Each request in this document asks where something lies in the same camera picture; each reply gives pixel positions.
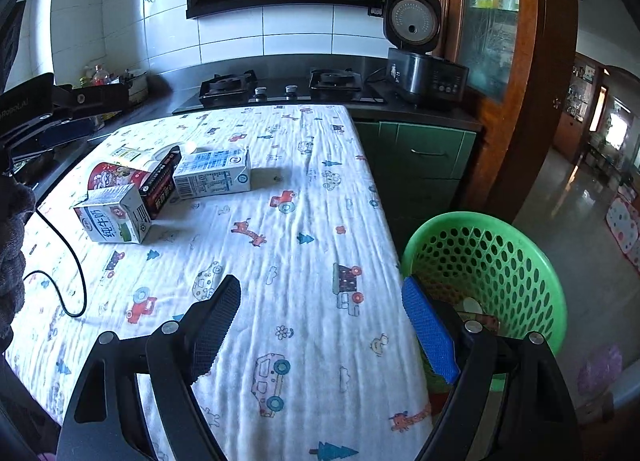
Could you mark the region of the red instant noodle cup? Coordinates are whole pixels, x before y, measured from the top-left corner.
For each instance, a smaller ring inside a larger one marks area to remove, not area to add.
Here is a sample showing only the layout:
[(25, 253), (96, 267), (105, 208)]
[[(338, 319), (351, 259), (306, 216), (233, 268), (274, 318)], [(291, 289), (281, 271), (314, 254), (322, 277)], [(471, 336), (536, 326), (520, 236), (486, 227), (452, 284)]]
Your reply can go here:
[(181, 158), (180, 148), (174, 146), (160, 151), (160, 161), (150, 170), (101, 162), (89, 176), (88, 190), (134, 184), (150, 217), (155, 219), (176, 190), (174, 172)]

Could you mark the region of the blue white milk carton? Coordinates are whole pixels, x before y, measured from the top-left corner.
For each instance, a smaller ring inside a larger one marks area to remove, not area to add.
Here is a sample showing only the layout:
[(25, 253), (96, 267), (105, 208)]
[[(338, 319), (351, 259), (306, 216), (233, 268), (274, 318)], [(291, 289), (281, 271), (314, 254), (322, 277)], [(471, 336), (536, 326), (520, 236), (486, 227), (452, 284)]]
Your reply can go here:
[(250, 191), (247, 148), (193, 153), (181, 159), (172, 174), (181, 199)]

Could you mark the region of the green kitchen cabinet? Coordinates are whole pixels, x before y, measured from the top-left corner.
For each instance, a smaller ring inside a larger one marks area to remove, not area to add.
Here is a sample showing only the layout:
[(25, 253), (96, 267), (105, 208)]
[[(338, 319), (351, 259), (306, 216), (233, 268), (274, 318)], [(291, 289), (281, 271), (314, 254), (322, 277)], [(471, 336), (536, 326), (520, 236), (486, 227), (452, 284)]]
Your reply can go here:
[(427, 219), (449, 210), (476, 134), (400, 122), (355, 125), (394, 242), (404, 247)]

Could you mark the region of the condiment bottles group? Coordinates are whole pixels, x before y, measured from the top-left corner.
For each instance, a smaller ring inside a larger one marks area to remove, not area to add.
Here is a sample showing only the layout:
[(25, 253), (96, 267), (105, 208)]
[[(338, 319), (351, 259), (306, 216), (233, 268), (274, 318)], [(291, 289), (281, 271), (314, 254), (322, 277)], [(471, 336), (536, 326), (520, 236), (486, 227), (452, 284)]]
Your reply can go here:
[(112, 83), (111, 74), (104, 69), (102, 64), (93, 66), (87, 65), (84, 74), (79, 79), (81, 87), (110, 85)]

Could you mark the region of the green plastic basket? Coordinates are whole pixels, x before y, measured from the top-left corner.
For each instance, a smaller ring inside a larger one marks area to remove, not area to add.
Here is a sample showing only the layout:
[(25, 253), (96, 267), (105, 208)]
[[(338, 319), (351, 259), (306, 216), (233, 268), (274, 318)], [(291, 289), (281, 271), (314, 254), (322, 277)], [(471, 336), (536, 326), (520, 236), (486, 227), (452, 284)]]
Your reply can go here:
[[(560, 279), (529, 237), (498, 218), (449, 212), (429, 219), (410, 238), (401, 271), (404, 280), (419, 280), (445, 325), (494, 318), (491, 329), (502, 339), (540, 335), (553, 354), (561, 349), (567, 307)], [(448, 393), (452, 385), (422, 356), (428, 389)]]

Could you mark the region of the steel pot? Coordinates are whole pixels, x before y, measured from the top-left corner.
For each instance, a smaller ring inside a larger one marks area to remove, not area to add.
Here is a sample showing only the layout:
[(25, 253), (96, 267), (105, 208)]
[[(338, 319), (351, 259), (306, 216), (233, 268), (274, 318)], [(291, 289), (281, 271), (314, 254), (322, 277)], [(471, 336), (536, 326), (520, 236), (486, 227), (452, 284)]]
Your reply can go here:
[(126, 69), (120, 76), (120, 81), (128, 88), (130, 104), (145, 102), (149, 97), (149, 83), (145, 70)]

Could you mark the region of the pink plastic bag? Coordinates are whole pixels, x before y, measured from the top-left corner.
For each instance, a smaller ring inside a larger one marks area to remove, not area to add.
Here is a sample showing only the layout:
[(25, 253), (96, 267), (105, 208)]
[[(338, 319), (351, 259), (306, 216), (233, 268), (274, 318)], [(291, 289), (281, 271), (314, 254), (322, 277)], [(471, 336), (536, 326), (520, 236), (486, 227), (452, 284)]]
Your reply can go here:
[(623, 364), (623, 354), (616, 344), (593, 351), (578, 372), (578, 393), (584, 396), (603, 393), (623, 372)]

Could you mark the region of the polka dot play tent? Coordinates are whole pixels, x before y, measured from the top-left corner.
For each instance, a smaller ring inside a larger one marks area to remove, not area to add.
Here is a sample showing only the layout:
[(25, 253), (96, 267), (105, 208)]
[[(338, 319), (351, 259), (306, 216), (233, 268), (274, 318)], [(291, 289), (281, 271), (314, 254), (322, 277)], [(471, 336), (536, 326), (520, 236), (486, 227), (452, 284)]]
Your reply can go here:
[(620, 251), (635, 270), (640, 268), (639, 211), (634, 205), (638, 200), (634, 189), (620, 186), (616, 189), (616, 195), (605, 213), (608, 229)]

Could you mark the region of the black gas stove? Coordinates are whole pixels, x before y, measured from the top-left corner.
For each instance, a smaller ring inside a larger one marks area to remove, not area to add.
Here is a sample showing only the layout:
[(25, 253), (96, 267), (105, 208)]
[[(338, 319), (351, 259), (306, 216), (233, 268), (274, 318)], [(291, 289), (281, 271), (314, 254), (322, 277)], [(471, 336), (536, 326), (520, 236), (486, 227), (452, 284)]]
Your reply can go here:
[(285, 103), (373, 104), (386, 100), (361, 75), (351, 69), (312, 69), (307, 76), (259, 80), (253, 70), (241, 74), (216, 74), (201, 83), (198, 92), (172, 114), (224, 108), (246, 108), (256, 104), (283, 106)]

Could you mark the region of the black rice cooker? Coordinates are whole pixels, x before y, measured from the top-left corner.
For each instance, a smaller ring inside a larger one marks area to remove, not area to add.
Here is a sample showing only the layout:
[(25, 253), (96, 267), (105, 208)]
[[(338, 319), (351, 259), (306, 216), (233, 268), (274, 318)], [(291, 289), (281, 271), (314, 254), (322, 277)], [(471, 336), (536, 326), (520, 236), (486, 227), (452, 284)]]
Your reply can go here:
[(459, 103), (469, 69), (437, 57), (442, 34), (439, 0), (384, 0), (383, 33), (392, 44), (385, 80), (406, 101)]

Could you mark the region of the wooden glass door cabinet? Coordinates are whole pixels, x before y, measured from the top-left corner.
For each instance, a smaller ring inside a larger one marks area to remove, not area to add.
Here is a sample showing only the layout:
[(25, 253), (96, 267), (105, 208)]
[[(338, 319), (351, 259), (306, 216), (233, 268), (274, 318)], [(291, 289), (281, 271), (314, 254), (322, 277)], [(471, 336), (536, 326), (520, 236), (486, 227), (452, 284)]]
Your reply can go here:
[(437, 54), (469, 71), (482, 125), (461, 206), (514, 221), (551, 148), (575, 58), (578, 0), (440, 0)]

